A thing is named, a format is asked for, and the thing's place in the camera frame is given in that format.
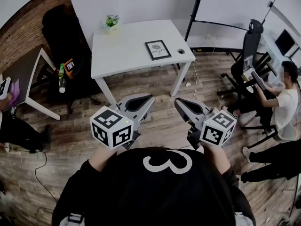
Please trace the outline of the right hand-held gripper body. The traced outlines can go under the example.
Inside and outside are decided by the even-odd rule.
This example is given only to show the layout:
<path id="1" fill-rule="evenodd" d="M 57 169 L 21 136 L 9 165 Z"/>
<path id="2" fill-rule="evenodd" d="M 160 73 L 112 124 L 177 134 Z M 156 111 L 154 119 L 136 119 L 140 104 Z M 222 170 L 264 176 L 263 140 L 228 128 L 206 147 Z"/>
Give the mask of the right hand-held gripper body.
<path id="1" fill-rule="evenodd" d="M 195 124 L 195 128 L 191 128 L 187 139 L 195 148 L 199 142 L 222 147 L 230 138 L 236 122 L 237 120 L 224 110 L 212 110 L 199 125 Z"/>

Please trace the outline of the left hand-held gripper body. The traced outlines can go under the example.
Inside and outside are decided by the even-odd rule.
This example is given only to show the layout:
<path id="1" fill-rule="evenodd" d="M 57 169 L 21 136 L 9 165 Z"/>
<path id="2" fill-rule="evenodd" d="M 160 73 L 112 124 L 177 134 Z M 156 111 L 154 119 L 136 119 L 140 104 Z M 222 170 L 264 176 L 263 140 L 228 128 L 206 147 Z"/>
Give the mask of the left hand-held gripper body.
<path id="1" fill-rule="evenodd" d="M 106 106 L 90 117 L 90 126 L 93 138 L 111 150 L 129 149 L 141 135 L 131 119 Z"/>

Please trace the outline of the black framed nature print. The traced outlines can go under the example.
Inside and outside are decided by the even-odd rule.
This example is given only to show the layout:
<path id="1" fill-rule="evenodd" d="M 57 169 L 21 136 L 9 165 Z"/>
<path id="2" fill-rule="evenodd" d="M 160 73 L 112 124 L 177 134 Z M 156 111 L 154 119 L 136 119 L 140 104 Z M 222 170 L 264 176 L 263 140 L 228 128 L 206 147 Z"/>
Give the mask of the black framed nature print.
<path id="1" fill-rule="evenodd" d="M 163 40 L 149 41 L 144 44 L 153 61 L 172 57 Z"/>

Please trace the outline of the person's right forearm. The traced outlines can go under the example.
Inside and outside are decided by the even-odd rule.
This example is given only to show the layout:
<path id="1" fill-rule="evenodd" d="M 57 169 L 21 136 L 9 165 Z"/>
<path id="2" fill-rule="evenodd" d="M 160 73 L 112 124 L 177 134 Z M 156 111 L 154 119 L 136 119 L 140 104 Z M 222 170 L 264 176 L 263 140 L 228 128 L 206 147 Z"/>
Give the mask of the person's right forearm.
<path id="1" fill-rule="evenodd" d="M 211 160 L 221 174 L 224 174 L 231 167 L 223 148 L 205 142 L 200 144 L 204 148 L 204 155 Z"/>

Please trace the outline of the person's left forearm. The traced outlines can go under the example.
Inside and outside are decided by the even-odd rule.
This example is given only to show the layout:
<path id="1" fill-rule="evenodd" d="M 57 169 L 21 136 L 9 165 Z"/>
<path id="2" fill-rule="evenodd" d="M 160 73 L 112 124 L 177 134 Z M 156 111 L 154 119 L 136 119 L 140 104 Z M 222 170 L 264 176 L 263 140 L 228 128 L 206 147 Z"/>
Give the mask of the person's left forearm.
<path id="1" fill-rule="evenodd" d="M 88 159 L 89 164 L 98 172 L 101 172 L 108 160 L 116 155 L 117 149 L 109 149 L 104 146 L 99 146 L 94 151 L 93 155 Z"/>

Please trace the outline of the white round table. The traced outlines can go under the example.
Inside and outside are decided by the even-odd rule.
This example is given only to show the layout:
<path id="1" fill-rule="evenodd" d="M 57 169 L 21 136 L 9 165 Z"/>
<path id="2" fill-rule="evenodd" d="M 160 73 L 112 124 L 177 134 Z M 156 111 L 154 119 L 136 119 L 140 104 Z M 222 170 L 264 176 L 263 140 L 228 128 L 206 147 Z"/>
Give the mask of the white round table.
<path id="1" fill-rule="evenodd" d="M 144 43 L 154 40 L 163 40 L 172 57 L 153 61 Z M 184 49 L 185 54 L 179 54 L 179 48 Z M 182 64 L 170 92 L 174 97 L 193 61 L 195 56 L 171 20 L 128 23 L 112 35 L 106 34 L 105 30 L 98 30 L 93 35 L 91 77 L 111 105 L 117 102 L 105 77 L 143 68 Z"/>

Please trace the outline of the white box on chair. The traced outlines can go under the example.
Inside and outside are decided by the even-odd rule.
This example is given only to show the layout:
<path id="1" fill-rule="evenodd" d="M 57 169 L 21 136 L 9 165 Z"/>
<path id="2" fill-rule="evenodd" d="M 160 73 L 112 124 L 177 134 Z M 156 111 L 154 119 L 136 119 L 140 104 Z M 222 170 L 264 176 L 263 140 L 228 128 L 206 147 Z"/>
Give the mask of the white box on chair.
<path id="1" fill-rule="evenodd" d="M 252 66 L 250 66 L 246 69 L 243 69 L 243 73 L 241 75 L 243 81 L 248 82 L 248 81 L 252 80 L 253 79 L 252 72 L 254 72 L 254 71 L 255 71 L 255 69 Z"/>

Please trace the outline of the person's black printed shirt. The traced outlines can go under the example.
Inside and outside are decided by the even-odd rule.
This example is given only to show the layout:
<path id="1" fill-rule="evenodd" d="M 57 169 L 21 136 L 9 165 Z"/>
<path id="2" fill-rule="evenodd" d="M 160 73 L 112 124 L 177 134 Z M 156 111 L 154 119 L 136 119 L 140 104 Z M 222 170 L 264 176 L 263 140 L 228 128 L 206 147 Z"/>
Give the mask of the person's black printed shirt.
<path id="1" fill-rule="evenodd" d="M 256 226 L 232 167 L 191 149 L 137 148 L 71 176 L 52 226 Z"/>

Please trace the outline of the orange-cased tablet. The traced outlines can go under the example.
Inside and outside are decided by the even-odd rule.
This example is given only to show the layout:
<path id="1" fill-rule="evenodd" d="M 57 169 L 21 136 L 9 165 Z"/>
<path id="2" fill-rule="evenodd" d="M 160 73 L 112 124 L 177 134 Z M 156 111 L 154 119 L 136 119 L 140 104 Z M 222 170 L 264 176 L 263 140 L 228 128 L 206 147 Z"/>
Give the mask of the orange-cased tablet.
<path id="1" fill-rule="evenodd" d="M 64 70 L 65 70 L 67 76 L 71 80 L 73 78 L 72 71 L 73 71 L 73 69 L 75 67 L 73 59 L 71 58 L 70 60 L 68 60 L 66 63 L 64 63 L 63 66 L 64 66 Z"/>

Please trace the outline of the black mesh office chair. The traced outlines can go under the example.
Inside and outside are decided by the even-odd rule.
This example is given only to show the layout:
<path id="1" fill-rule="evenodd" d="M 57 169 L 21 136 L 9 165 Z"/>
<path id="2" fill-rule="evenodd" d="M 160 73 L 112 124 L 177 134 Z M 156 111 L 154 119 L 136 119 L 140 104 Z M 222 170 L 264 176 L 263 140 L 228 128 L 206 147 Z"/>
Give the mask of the black mesh office chair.
<path id="1" fill-rule="evenodd" d="M 264 68 L 265 64 L 260 64 L 260 62 L 256 61 L 257 48 L 261 40 L 262 33 L 263 33 L 263 25 L 261 24 L 261 22 L 255 19 L 251 19 L 249 24 L 249 29 L 244 35 L 241 57 L 238 57 L 237 61 L 231 67 L 232 76 L 229 76 L 226 73 L 221 74 L 222 78 L 226 77 L 227 79 L 229 79 L 229 81 L 232 84 L 232 87 L 230 90 L 225 90 L 225 91 L 219 90 L 217 92 L 217 95 L 223 96 L 224 94 L 235 92 L 237 93 L 238 96 L 237 101 L 240 101 L 241 99 L 253 93 L 253 85 L 255 84 L 258 84 L 263 91 L 266 90 L 265 85 L 261 81 L 260 76 L 270 71 L 273 72 L 275 75 L 277 73 L 271 66 L 268 66 L 265 69 Z M 243 73 L 243 69 L 246 69 L 250 66 L 252 66 L 255 69 L 255 71 L 252 72 L 253 79 L 248 82 L 244 82 L 241 77 Z M 247 148 L 249 149 L 267 141 L 268 139 L 278 134 L 278 130 L 275 125 L 263 126 L 262 124 L 260 124 L 260 126 L 242 127 L 241 129 L 242 130 L 263 129 L 264 130 L 263 134 L 265 134 L 266 137 L 254 143 L 253 145 L 248 146 Z"/>

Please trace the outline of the potted plant in white pot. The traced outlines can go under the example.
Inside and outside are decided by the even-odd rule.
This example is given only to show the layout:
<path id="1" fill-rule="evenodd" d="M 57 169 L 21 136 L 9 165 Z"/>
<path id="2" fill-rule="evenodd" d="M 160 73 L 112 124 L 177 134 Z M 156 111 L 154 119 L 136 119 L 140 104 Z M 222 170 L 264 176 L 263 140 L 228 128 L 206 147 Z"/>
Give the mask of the potted plant in white pot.
<path id="1" fill-rule="evenodd" d="M 104 21 L 106 34 L 114 34 L 119 30 L 120 17 L 118 15 L 107 15 Z"/>

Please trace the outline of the black padded office chair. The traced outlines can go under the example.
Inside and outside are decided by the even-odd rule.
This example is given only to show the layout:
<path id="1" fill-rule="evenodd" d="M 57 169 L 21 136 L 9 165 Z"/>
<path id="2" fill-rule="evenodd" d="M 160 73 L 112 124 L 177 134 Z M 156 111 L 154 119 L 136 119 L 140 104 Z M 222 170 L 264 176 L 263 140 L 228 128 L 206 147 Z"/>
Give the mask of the black padded office chair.
<path id="1" fill-rule="evenodd" d="M 96 81 L 91 77 L 92 53 L 82 33 L 76 15 L 70 13 L 65 5 L 56 6 L 45 13 L 42 19 L 42 33 L 49 45 L 53 62 L 56 67 L 50 80 L 47 97 L 49 102 L 66 103 L 69 114 L 73 112 L 74 100 L 88 97 L 95 104 L 100 101 L 92 96 L 99 94 Z M 59 93 L 59 67 L 73 59 L 73 78 L 70 80 L 66 72 L 66 90 Z"/>

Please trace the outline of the black-framed whiteboard on stand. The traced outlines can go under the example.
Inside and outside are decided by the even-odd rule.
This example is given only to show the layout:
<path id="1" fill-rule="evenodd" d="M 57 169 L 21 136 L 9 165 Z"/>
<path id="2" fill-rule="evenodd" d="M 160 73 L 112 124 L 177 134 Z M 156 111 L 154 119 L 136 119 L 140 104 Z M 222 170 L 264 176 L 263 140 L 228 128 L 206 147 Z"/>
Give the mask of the black-framed whiteboard on stand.
<path id="1" fill-rule="evenodd" d="M 195 0 L 185 41 L 191 47 L 198 45 L 189 40 L 193 23 L 210 24 L 205 33 L 216 38 L 218 48 L 242 49 L 243 38 L 252 19 L 264 24 L 271 5 L 276 0 Z"/>

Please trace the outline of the black computer monitor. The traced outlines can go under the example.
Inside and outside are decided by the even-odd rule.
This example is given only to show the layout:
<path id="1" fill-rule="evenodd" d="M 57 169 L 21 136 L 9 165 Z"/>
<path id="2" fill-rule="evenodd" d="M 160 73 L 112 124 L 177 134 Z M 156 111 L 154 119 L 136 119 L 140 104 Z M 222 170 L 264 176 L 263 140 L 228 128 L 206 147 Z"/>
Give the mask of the black computer monitor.
<path id="1" fill-rule="evenodd" d="M 299 48 L 299 45 L 286 29 L 275 40 L 275 44 L 281 54 L 286 57 L 291 57 Z"/>

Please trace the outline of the white-cased device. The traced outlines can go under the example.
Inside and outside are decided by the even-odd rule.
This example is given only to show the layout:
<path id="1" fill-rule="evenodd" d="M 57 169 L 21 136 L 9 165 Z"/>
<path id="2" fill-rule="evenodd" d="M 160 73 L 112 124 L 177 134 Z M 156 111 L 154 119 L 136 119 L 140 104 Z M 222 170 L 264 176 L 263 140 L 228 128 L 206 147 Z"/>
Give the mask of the white-cased device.
<path id="1" fill-rule="evenodd" d="M 10 87 L 11 78 L 7 77 L 1 84 L 0 84 L 0 100 L 5 99 L 8 94 L 8 89 Z"/>

